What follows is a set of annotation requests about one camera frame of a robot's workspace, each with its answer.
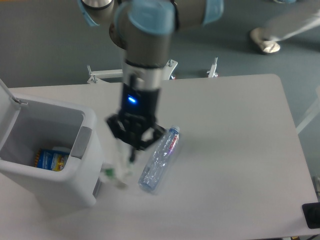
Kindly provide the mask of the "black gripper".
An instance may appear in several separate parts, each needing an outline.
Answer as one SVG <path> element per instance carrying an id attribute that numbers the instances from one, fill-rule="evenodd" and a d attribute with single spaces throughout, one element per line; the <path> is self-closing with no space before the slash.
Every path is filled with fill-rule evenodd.
<path id="1" fill-rule="evenodd" d="M 120 110 L 106 119 L 113 136 L 129 145 L 130 163 L 136 160 L 137 148 L 145 151 L 166 133 L 156 124 L 159 94 L 159 88 L 139 90 L 123 84 Z"/>

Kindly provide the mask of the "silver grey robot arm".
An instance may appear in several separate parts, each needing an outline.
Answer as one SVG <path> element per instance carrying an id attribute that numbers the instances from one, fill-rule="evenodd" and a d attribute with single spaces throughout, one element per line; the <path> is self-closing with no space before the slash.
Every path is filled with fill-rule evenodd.
<path id="1" fill-rule="evenodd" d="M 156 110 L 169 61 L 172 35 L 217 21 L 222 0 L 80 0 L 89 26 L 108 25 L 124 51 L 120 108 L 106 119 L 114 137 L 129 147 L 129 161 L 165 133 Z"/>

